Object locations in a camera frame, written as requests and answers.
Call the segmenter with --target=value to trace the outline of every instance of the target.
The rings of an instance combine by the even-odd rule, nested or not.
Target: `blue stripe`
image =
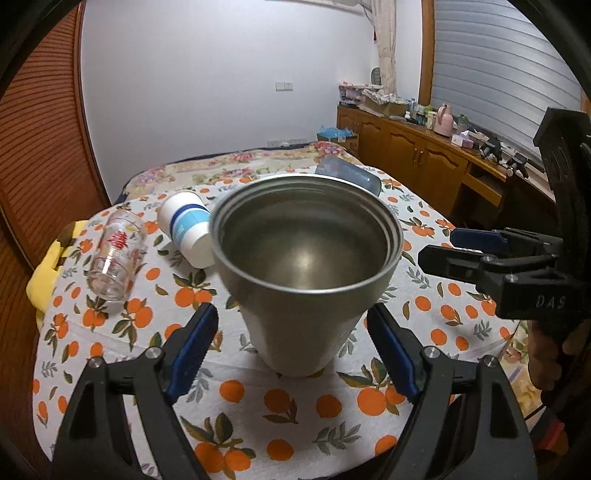
[[[200,223],[208,223],[209,218],[210,213],[207,210],[198,208],[189,208],[188,210],[185,210],[174,222],[171,232],[173,242],[177,245],[177,247],[180,247],[185,233],[187,233],[195,225]]]
[[[183,205],[181,208],[179,208],[176,212],[174,212],[173,217],[170,220],[170,231],[173,231],[173,225],[175,223],[175,221],[177,220],[178,216],[185,212],[186,210],[189,210],[190,208],[197,208],[200,210],[205,210],[207,212],[207,209],[203,206],[203,205],[197,205],[197,203],[189,203],[187,205]]]

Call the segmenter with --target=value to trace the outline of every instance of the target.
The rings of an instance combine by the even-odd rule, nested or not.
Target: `yellow plush toy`
[[[60,276],[62,266],[72,252],[76,238],[87,223],[88,220],[72,222],[61,231],[60,236],[51,244],[27,284],[27,297],[37,309],[36,319],[39,330],[43,326],[43,317],[49,307],[53,287]]]

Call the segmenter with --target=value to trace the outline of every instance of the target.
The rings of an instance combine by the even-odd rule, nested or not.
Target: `red printed character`
[[[127,233],[116,232],[109,238],[108,242],[113,245],[117,250],[123,250],[127,248]]]

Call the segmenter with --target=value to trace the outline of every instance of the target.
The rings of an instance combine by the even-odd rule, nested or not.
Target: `table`
[[[496,318],[494,303],[472,286],[424,275],[417,267],[423,246],[450,246],[453,225],[396,180],[364,168],[380,176],[381,199],[405,230],[403,257],[380,301],[423,344],[438,345],[454,358],[499,354],[517,324]],[[312,171],[298,168],[293,174]],[[249,181],[226,179],[195,191],[210,205]],[[219,331],[191,391],[174,409],[213,479],[330,476],[395,445],[411,404],[386,376],[365,316],[322,371],[310,378],[276,374],[258,357],[239,306],[215,268],[192,268],[159,230],[156,210],[166,197],[143,196],[95,215],[63,267],[41,331],[33,381],[35,432],[47,456],[52,456],[61,418],[88,358],[119,361],[160,345],[203,301],[218,308]],[[98,299],[84,277],[101,229],[117,208],[142,216],[149,233],[147,253],[125,304]],[[126,397],[125,406],[142,470],[158,477],[134,399]],[[225,427],[215,429],[216,420]]]

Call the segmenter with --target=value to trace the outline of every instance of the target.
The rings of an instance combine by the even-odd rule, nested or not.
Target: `human hand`
[[[562,344],[566,355],[581,353],[587,340],[591,319],[585,320],[572,332]],[[528,321],[528,354],[530,361],[528,370],[532,384],[543,391],[550,391],[562,375],[558,364],[560,346],[549,336],[543,334],[537,322]]]

